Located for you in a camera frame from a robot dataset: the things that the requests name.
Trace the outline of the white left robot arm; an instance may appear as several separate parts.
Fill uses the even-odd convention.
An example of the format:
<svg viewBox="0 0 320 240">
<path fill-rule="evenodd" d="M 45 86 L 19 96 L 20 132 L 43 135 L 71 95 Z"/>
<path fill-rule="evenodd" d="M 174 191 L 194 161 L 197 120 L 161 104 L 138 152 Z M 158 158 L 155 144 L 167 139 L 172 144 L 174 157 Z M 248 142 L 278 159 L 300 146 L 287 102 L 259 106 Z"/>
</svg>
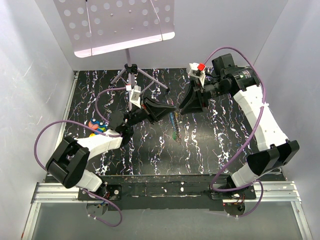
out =
<svg viewBox="0 0 320 240">
<path fill-rule="evenodd" d="M 86 169 L 88 160 L 122 148 L 130 142 L 136 124 L 145 120 L 153 124 L 175 109 L 173 105 L 145 97 L 141 107 L 136 106 L 129 112 L 112 112 L 106 132 L 78 139 L 66 136 L 46 163 L 45 169 L 65 188 L 86 189 L 95 200 L 101 200 L 107 195 L 107 184 L 100 176 Z"/>
</svg>

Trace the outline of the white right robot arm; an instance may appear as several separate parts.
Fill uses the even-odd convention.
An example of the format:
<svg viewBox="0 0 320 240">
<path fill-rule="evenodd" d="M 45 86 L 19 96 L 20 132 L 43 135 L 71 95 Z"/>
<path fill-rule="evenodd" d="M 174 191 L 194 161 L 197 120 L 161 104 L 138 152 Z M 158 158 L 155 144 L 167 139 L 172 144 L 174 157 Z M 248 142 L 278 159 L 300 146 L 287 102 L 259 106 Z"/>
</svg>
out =
<svg viewBox="0 0 320 240">
<path fill-rule="evenodd" d="M 288 164 L 300 146 L 280 129 L 265 102 L 262 82 L 251 66 L 237 66 L 230 53 L 215 58 L 212 64 L 212 81 L 206 80 L 203 63 L 189 64 L 187 72 L 191 80 L 179 109 L 181 115 L 202 113 L 209 100 L 224 95 L 233 97 L 242 109 L 252 128 L 250 137 L 256 139 L 259 151 L 249 155 L 246 163 L 228 176 L 225 187 L 210 187 L 237 199 L 261 176 Z"/>
</svg>

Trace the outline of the orange blue toy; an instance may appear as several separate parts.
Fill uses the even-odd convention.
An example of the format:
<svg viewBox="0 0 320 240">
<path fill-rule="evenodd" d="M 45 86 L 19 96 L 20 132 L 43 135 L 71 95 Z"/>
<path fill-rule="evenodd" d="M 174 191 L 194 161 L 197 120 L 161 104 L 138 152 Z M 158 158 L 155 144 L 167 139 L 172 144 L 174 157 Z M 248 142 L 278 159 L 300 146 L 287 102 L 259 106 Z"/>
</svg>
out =
<svg viewBox="0 0 320 240">
<path fill-rule="evenodd" d="M 95 118 L 92 118 L 89 122 L 88 122 L 88 127 L 99 131 L 99 132 L 106 132 L 107 131 L 107 126 L 103 121 L 98 121 Z"/>
</svg>

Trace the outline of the white perforated music stand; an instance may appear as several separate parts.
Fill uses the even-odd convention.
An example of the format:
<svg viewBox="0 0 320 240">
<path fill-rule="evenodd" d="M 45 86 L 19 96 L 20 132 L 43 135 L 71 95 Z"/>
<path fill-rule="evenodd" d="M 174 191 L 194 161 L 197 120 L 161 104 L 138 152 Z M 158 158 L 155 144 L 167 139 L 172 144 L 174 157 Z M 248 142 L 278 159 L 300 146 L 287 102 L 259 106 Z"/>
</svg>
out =
<svg viewBox="0 0 320 240">
<path fill-rule="evenodd" d="M 133 64 L 130 49 L 175 36 L 173 0 L 56 0 L 54 5 L 71 41 L 74 55 L 87 58 L 125 50 L 123 71 L 142 70 Z"/>
</svg>

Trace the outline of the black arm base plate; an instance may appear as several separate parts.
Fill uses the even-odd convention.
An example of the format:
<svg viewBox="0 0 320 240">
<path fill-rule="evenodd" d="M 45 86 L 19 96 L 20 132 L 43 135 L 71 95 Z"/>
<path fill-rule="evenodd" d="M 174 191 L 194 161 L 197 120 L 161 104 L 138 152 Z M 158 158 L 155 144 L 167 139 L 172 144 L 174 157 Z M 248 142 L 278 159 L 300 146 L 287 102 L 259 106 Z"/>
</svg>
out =
<svg viewBox="0 0 320 240">
<path fill-rule="evenodd" d="M 223 211 L 223 201 L 238 204 L 256 199 L 252 186 L 238 192 L 214 192 L 212 176 L 192 175 L 105 175 L 95 194 L 121 210 L 207 209 Z"/>
</svg>

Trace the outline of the aluminium rail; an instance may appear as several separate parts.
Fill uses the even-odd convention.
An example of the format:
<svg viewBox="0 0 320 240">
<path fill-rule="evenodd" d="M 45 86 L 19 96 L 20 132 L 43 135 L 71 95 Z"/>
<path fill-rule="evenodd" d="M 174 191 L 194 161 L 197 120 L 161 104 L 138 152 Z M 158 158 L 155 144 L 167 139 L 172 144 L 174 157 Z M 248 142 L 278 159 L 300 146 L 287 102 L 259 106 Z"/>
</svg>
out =
<svg viewBox="0 0 320 240">
<path fill-rule="evenodd" d="M 247 200 L 254 203 L 263 195 L 262 202 L 289 202 L 294 211 L 302 239 L 311 240 L 312 234 L 302 209 L 302 200 L 294 181 L 263 181 L 254 184 L 256 199 Z M 77 187 L 66 189 L 60 183 L 37 183 L 33 192 L 31 207 L 27 217 L 22 240 L 32 239 L 42 203 L 95 203 L 93 198 L 81 199 L 84 192 Z"/>
</svg>

